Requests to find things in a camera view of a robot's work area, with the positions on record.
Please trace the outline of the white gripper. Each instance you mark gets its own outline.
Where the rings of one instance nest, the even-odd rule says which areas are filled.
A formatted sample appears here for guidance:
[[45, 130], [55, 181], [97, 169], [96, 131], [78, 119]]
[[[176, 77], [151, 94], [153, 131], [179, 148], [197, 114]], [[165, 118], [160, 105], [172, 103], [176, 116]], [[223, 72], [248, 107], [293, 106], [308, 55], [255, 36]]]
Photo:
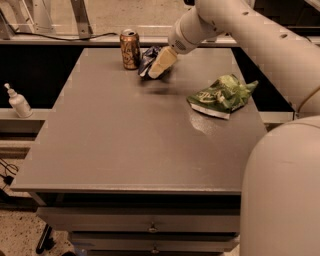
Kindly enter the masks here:
[[222, 33], [214, 23], [207, 23], [198, 14], [196, 7], [176, 21], [168, 34], [168, 45], [163, 47], [151, 65], [148, 75], [158, 78], [177, 61], [177, 54], [187, 54], [204, 40], [216, 38]]

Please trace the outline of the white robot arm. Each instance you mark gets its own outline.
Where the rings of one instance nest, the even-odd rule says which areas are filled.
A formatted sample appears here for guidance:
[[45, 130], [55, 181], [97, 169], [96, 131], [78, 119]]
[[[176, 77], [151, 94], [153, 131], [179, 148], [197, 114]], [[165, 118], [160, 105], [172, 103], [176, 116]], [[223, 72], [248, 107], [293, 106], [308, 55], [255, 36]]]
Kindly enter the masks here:
[[267, 133], [248, 159], [240, 256], [319, 256], [320, 48], [254, 11], [250, 0], [194, 1], [171, 30], [170, 50], [151, 75], [205, 39], [232, 36], [299, 115]]

